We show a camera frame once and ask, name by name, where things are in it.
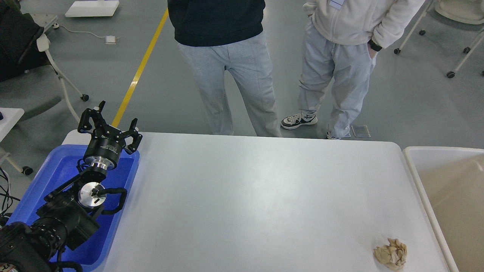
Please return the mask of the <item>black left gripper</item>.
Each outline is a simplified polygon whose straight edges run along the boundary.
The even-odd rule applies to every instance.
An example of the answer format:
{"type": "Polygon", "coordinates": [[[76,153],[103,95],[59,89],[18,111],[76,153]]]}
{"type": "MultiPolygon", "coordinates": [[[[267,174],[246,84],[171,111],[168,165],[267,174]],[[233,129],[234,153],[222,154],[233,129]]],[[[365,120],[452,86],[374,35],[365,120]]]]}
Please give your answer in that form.
{"type": "Polygon", "coordinates": [[[87,108],[83,111],[78,124],[77,131],[81,134],[91,134],[90,143],[86,150],[83,160],[89,165],[94,162],[101,162],[107,165],[106,169],[111,170],[117,167],[122,150],[131,155],[138,150],[143,136],[138,132],[138,119],[131,121],[127,131],[107,127],[105,119],[102,117],[102,109],[106,101],[102,100],[95,109],[87,108]],[[126,144],[126,139],[131,138],[130,144],[126,144]]]}

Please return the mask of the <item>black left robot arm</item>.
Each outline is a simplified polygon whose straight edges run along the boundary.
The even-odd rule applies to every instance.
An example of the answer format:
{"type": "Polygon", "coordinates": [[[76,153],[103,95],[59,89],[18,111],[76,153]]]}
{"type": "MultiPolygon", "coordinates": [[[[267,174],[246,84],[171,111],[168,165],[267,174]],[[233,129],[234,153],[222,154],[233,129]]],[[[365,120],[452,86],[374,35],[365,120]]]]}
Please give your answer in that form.
{"type": "Polygon", "coordinates": [[[101,114],[104,105],[103,100],[80,117],[78,132],[89,134],[90,142],[78,160],[78,174],[44,197],[32,225],[13,222],[1,228],[2,272],[83,271],[77,262],[62,261],[65,249],[75,250],[90,239],[100,228],[100,215],[123,209],[127,189],[105,188],[102,181],[116,169],[123,151],[129,155],[137,151],[143,136],[137,118],[127,131],[107,124],[101,114]]]}

